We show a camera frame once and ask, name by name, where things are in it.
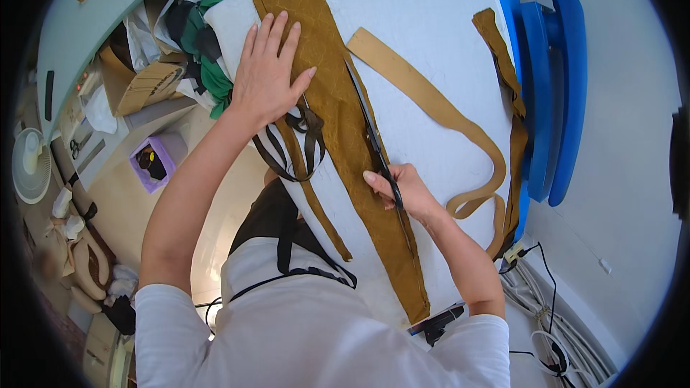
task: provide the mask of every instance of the person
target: person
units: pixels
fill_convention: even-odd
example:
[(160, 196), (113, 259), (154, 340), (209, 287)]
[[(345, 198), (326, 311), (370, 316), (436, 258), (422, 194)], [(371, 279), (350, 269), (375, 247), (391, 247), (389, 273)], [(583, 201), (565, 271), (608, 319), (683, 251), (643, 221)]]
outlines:
[[(248, 31), (229, 108), (171, 177), (151, 215), (135, 297), (139, 386), (508, 387), (508, 326), (496, 268), (412, 165), (391, 165), (405, 210), (444, 255), (470, 314), (434, 348), (426, 352), (407, 332), (373, 318), (346, 270), (315, 246), (272, 174), (221, 271), (223, 308), (209, 340), (190, 297), (190, 270), (211, 201), (252, 136), (294, 107), (316, 72), (307, 69), (290, 85), (300, 26), (290, 28), (280, 49), (287, 19), (285, 11), (269, 13)], [(389, 183), (372, 171), (363, 176), (381, 195), (382, 209), (392, 209)], [(285, 231), (294, 231), (288, 273), (303, 275), (277, 267)]]

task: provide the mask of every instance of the sleeve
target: sleeve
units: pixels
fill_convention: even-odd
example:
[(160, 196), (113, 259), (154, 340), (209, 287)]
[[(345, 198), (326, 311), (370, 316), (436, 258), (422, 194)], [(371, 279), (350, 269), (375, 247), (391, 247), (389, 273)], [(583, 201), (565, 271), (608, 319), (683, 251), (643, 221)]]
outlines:
[(191, 386), (211, 343), (211, 332), (192, 298), (170, 285), (146, 285), (137, 292), (134, 304), (139, 386)]
[(508, 349), (506, 321), (496, 315), (474, 315), (445, 332), (429, 354), (474, 387), (509, 388)]

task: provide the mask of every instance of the hand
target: hand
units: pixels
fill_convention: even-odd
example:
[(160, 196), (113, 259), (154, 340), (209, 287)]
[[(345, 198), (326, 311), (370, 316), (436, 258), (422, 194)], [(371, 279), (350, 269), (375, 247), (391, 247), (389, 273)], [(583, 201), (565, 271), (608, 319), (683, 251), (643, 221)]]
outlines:
[[(389, 165), (388, 169), (400, 190), (405, 210), (414, 219), (424, 222), (427, 216), (432, 216), (438, 209), (443, 210), (441, 204), (431, 195), (412, 164)], [(365, 171), (364, 181), (371, 186), (375, 193), (381, 195), (386, 210), (395, 208), (391, 184), (384, 176), (372, 171)]]
[(290, 86), (290, 70), (301, 27), (299, 22), (293, 24), (279, 55), (280, 38), (287, 21), (287, 11), (282, 11), (275, 21), (273, 14), (268, 13), (261, 29), (254, 24), (244, 41), (230, 108), (249, 120), (256, 131), (297, 105), (316, 73), (315, 66), (306, 69)]

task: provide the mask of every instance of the white t-shirt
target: white t-shirt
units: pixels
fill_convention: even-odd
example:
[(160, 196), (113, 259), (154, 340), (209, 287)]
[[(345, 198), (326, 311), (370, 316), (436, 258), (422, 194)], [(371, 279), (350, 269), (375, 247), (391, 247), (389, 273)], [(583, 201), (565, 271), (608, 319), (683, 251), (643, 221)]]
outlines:
[[(222, 269), (224, 303), (280, 275), (276, 246), (276, 238), (257, 237), (232, 254)], [(293, 245), (290, 268), (296, 267), (333, 272)], [(503, 319), (470, 316), (427, 353), (407, 332), (373, 319), (356, 291), (321, 276), (275, 280), (226, 304), (213, 341), (181, 289), (145, 286), (136, 308), (142, 388), (510, 386)]]

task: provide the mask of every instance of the trash bin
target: trash bin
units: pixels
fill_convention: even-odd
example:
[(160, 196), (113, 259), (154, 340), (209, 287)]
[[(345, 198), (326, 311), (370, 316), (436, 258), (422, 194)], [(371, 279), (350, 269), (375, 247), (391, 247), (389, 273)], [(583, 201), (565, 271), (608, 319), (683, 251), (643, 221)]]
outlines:
[[(156, 156), (161, 160), (163, 168), (166, 170), (166, 176), (162, 180), (151, 178), (149, 172), (139, 167), (137, 162), (137, 153), (142, 151), (144, 147), (151, 144), (151, 148), (156, 153)], [(170, 132), (168, 134), (154, 135), (146, 138), (136, 150), (129, 156), (130, 165), (134, 169), (134, 173), (139, 177), (143, 184), (143, 188), (149, 194), (153, 194), (161, 187), (168, 184), (170, 177), (175, 173), (177, 167), (187, 156), (187, 144), (185, 144), (182, 135), (177, 132)]]

